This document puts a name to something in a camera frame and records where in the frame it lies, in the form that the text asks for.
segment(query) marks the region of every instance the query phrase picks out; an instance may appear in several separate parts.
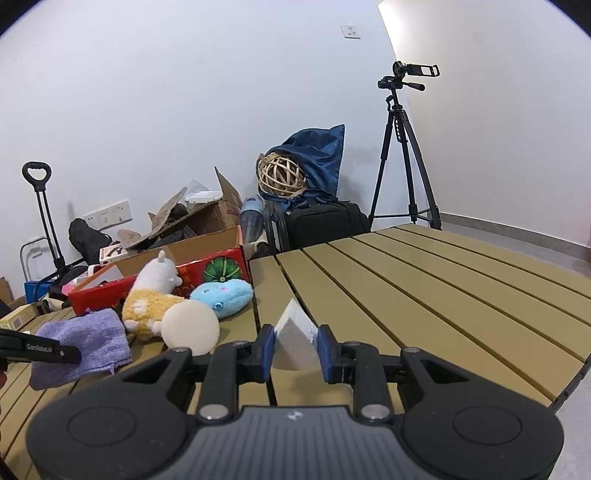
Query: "black suitcase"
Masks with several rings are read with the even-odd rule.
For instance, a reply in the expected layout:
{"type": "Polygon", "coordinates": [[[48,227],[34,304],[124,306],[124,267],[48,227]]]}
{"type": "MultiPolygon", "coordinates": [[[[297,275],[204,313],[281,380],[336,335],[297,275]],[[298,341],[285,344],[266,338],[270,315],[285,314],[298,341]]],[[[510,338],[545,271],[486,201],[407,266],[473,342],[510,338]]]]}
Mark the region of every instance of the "black suitcase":
{"type": "Polygon", "coordinates": [[[337,200],[293,210],[285,229],[290,248],[298,249],[368,233],[369,221],[356,203],[337,200]]]}

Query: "black plastic bag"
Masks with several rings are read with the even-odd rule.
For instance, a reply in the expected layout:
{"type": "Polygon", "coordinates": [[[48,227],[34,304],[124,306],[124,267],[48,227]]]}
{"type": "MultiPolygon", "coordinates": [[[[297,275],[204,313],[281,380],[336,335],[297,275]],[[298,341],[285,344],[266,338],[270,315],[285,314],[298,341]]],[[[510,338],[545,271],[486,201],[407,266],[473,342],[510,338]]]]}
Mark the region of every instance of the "black plastic bag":
{"type": "Polygon", "coordinates": [[[99,232],[88,226],[81,218],[75,218],[69,229],[70,243],[80,252],[84,261],[89,265],[99,263],[99,252],[108,247],[113,239],[106,233],[99,232]]]}

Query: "baseboard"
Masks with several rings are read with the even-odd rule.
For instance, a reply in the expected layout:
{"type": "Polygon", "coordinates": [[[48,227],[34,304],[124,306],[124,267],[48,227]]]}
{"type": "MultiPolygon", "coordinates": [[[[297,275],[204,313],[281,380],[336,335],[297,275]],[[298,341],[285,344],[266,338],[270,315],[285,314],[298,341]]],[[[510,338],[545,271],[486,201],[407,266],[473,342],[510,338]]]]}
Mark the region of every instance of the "baseboard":
{"type": "Polygon", "coordinates": [[[467,226],[485,232],[496,233],[497,235],[508,236],[522,242],[538,245],[539,247],[548,248],[556,252],[560,252],[571,257],[591,261],[591,248],[584,245],[574,244],[555,238],[553,236],[543,235],[529,230],[523,230],[514,226],[501,225],[500,223],[487,222],[486,220],[478,220],[470,217],[462,217],[460,215],[452,215],[451,213],[442,213],[441,221],[453,223],[455,225],[467,226]]]}

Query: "watermelon print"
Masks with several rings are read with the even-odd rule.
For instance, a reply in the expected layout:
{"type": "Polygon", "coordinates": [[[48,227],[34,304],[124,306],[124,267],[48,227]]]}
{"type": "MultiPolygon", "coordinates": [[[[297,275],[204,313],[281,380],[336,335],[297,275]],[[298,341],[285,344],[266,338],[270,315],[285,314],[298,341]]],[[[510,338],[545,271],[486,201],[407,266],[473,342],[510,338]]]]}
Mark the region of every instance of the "watermelon print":
{"type": "Polygon", "coordinates": [[[203,281],[226,281],[242,278],[238,262],[229,257],[216,257],[208,262],[203,271],[203,281]]]}

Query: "tripod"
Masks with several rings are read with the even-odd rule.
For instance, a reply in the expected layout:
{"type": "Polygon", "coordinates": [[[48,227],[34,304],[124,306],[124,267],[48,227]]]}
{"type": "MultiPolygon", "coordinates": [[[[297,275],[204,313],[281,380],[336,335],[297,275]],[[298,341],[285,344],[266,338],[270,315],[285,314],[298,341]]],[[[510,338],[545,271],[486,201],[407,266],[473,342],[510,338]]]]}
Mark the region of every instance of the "tripod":
{"type": "Polygon", "coordinates": [[[396,217],[410,217],[412,223],[417,223],[417,219],[425,220],[429,222],[431,228],[441,230],[441,218],[439,217],[439,209],[435,204],[435,197],[433,196],[433,190],[427,176],[427,170],[423,163],[423,156],[421,150],[418,147],[417,137],[415,137],[413,128],[408,120],[408,116],[402,105],[398,101],[396,90],[402,88],[403,85],[407,85],[417,90],[424,90],[425,86],[420,83],[406,83],[402,81],[402,76],[398,77],[384,77],[378,82],[379,88],[387,88],[392,92],[386,98],[388,104],[388,123],[386,124],[386,131],[384,134],[384,143],[382,144],[382,154],[380,155],[380,165],[378,172],[378,181],[375,186],[374,199],[371,205],[371,211],[369,213],[369,224],[370,226],[374,222],[374,218],[396,218],[396,217]],[[382,178],[384,176],[384,168],[388,159],[388,152],[390,150],[390,143],[392,140],[392,130],[396,131],[396,139],[402,145],[402,154],[404,156],[404,168],[406,170],[407,184],[408,184],[408,213],[399,213],[396,215],[376,215],[375,209],[378,205],[379,190],[382,186],[382,178]],[[414,183],[413,183],[413,172],[410,165],[410,155],[408,152],[408,142],[410,141],[411,147],[413,148],[414,157],[417,160],[418,170],[421,173],[423,179],[423,186],[427,193],[427,202],[429,207],[419,211],[417,203],[414,197],[414,183]]]}

